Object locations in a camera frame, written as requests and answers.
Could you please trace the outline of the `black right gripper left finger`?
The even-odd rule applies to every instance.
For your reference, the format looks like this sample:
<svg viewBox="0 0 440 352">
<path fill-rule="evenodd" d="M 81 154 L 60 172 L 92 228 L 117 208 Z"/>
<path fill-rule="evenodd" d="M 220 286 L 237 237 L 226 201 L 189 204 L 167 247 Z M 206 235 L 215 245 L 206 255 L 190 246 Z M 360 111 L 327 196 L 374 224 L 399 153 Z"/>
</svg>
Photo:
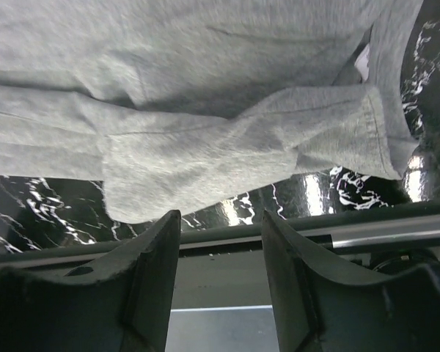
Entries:
<svg viewBox="0 0 440 352">
<path fill-rule="evenodd" d="M 0 268 L 0 351 L 163 351 L 179 247 L 171 210 L 66 274 Z"/>
</svg>

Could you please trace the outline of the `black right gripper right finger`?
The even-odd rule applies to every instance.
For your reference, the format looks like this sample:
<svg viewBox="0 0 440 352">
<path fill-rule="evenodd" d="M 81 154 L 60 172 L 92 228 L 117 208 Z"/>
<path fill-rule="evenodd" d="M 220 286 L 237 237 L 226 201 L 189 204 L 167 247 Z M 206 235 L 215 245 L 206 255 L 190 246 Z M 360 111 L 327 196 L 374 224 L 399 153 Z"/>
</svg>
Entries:
<svg viewBox="0 0 440 352">
<path fill-rule="evenodd" d="M 372 271 L 272 213 L 261 236 L 281 351 L 440 351 L 440 263 Z"/>
</svg>

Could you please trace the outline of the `grey t shirt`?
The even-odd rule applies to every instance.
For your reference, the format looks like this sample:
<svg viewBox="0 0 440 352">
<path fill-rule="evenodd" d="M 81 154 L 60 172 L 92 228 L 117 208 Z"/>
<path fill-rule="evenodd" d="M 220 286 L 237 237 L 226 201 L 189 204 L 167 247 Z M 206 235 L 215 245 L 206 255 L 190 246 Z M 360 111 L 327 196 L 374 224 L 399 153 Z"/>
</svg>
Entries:
<svg viewBox="0 0 440 352">
<path fill-rule="evenodd" d="M 343 166 L 400 179 L 420 1 L 0 1 L 0 175 L 139 223 Z"/>
</svg>

